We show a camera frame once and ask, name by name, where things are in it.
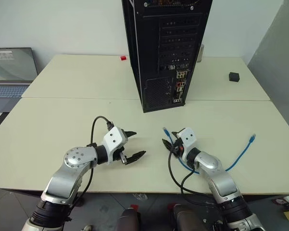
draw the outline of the gray wall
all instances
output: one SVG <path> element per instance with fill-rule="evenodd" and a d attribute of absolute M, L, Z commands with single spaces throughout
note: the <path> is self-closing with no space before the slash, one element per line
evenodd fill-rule
<path fill-rule="evenodd" d="M 284 0 L 248 67 L 289 125 L 289 0 Z"/>

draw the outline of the small black box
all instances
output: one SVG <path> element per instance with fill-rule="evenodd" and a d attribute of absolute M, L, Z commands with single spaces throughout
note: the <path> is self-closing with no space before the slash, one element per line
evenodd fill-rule
<path fill-rule="evenodd" d="M 239 73 L 230 72 L 229 80 L 233 81 L 233 82 L 238 82 L 239 81 Z"/>

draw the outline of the pc case rear panel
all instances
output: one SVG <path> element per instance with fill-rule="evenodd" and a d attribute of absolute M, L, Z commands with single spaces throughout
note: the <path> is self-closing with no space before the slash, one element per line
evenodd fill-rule
<path fill-rule="evenodd" d="M 143 111 L 183 106 L 212 0 L 122 3 L 131 66 Z"/>

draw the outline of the white wall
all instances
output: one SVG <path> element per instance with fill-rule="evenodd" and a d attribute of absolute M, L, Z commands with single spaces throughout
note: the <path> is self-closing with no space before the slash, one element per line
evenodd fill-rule
<path fill-rule="evenodd" d="M 249 62 L 283 0 L 213 0 L 206 56 Z M 120 0 L 0 0 L 0 47 L 32 47 L 41 70 L 58 53 L 128 54 Z"/>

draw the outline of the robotic arm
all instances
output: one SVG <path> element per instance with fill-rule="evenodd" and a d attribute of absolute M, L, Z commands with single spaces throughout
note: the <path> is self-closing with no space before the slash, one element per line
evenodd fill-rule
<path fill-rule="evenodd" d="M 265 231 L 257 216 L 248 208 L 231 176 L 223 169 L 220 160 L 195 147 L 196 136 L 193 130 L 185 128 L 173 134 L 177 138 L 173 147 L 169 147 L 165 140 L 164 144 L 207 181 L 230 230 Z"/>
<path fill-rule="evenodd" d="M 124 144 L 135 132 L 124 131 L 107 122 L 108 133 L 100 146 L 95 143 L 87 147 L 75 147 L 68 150 L 59 170 L 50 179 L 35 212 L 29 218 L 22 231 L 61 231 L 64 223 L 71 220 L 68 216 L 75 203 L 83 175 L 97 164 L 121 160 L 124 165 L 141 158 L 145 151 L 127 158 L 123 154 Z"/>

